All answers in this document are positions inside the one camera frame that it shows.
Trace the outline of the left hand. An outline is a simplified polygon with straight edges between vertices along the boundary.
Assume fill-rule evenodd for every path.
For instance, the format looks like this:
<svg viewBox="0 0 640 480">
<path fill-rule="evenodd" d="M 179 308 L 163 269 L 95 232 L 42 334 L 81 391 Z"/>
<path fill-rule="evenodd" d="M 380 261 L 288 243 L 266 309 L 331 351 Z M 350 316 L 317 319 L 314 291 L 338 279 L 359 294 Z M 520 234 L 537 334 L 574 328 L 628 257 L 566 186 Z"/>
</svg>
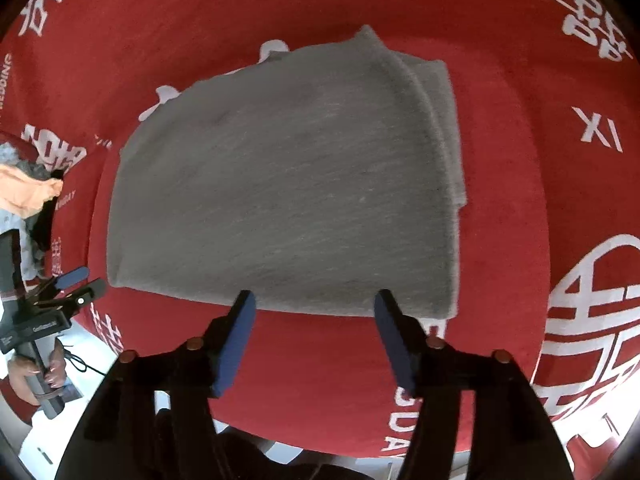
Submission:
<svg viewBox="0 0 640 480">
<path fill-rule="evenodd" d="M 53 352 L 50 354 L 50 366 L 44 381 L 52 389 L 61 388 L 66 381 L 66 364 L 64 359 L 64 348 L 60 341 L 55 341 Z M 38 406 L 39 400 L 32 392 L 32 388 L 27 381 L 29 377 L 36 377 L 39 368 L 35 362 L 24 356 L 14 356 L 8 363 L 9 383 L 16 395 L 30 405 Z"/>
</svg>

